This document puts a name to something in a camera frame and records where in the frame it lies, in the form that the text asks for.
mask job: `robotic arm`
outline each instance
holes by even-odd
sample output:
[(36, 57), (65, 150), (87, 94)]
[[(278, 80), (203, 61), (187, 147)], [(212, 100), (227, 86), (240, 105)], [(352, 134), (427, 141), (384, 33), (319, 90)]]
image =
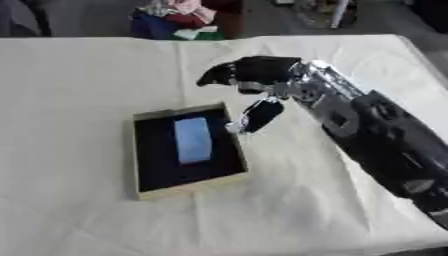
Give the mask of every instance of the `robotic arm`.
[(376, 91), (364, 93), (323, 61), (254, 56), (208, 70), (197, 82), (235, 85), (268, 97), (227, 128), (256, 132), (292, 98), (322, 123), (347, 155), (397, 197), (448, 229), (448, 146), (425, 124)]

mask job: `light blue sponge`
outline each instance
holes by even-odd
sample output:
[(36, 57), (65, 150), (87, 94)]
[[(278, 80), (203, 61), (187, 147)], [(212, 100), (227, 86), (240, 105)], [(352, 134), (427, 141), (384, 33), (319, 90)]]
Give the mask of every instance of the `light blue sponge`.
[(178, 159), (181, 164), (210, 160), (212, 140), (203, 117), (174, 122)]

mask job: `red cloth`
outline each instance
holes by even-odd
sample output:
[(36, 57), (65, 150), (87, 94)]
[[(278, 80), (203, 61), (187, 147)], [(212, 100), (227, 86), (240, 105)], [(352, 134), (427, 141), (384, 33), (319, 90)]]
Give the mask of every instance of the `red cloth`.
[(164, 17), (164, 19), (175, 22), (177, 25), (183, 28), (196, 29), (206, 26), (206, 24), (194, 14), (168, 14)]

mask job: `background clutter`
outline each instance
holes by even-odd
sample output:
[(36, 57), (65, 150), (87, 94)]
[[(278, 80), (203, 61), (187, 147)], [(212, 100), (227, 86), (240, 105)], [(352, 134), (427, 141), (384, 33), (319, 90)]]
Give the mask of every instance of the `background clutter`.
[(216, 11), (201, 0), (153, 0), (131, 15), (132, 35), (154, 40), (221, 40)]

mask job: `white tablecloth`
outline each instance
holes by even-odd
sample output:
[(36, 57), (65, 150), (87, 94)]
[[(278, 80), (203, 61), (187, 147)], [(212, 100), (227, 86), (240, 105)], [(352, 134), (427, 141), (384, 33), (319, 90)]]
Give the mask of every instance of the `white tablecloth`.
[(0, 40), (0, 255), (372, 255), (448, 244), (293, 102), (240, 137), (246, 181), (134, 200), (126, 121), (218, 101), (238, 116), (260, 96), (195, 81), (255, 54), (325, 60), (448, 141), (444, 81), (396, 36)]

